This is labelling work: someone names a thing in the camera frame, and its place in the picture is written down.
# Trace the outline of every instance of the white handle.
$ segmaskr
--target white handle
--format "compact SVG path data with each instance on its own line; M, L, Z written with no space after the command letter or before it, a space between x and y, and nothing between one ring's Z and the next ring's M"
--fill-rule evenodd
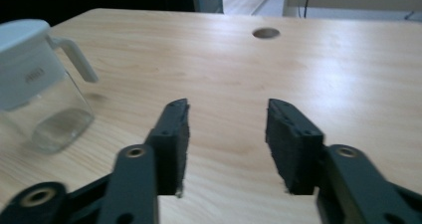
M91 67L90 63L74 41L51 37L49 37L48 41L53 49L58 47L63 49L86 82L95 83L99 80L93 67Z

